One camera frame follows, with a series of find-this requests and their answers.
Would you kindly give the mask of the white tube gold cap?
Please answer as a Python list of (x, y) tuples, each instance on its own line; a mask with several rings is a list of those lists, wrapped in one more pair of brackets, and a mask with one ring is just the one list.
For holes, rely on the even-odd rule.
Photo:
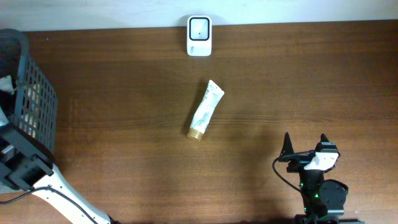
[(215, 108), (223, 96), (224, 91), (213, 80), (209, 80), (203, 99), (193, 115), (187, 133), (188, 138), (201, 141)]

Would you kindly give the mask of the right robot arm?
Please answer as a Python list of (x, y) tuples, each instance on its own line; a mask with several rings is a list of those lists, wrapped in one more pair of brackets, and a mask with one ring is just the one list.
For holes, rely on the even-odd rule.
[(335, 168), (341, 154), (335, 143), (328, 140), (325, 134), (320, 136), (314, 150), (295, 152), (288, 133), (276, 162), (286, 162), (288, 173), (298, 173), (299, 186), (294, 186), (278, 172), (275, 174), (287, 185), (298, 191), (303, 200), (303, 215), (296, 215), (294, 223), (361, 223), (358, 219), (344, 220), (344, 204), (349, 187), (334, 179), (325, 179), (324, 174)]

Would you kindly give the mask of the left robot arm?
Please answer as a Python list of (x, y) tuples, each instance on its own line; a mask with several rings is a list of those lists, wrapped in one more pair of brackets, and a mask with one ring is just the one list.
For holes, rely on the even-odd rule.
[(1, 183), (24, 193), (2, 205), (35, 195), (60, 212), (71, 223), (115, 224), (117, 220), (80, 195), (55, 165), (53, 154), (37, 139), (17, 126), (1, 126)]

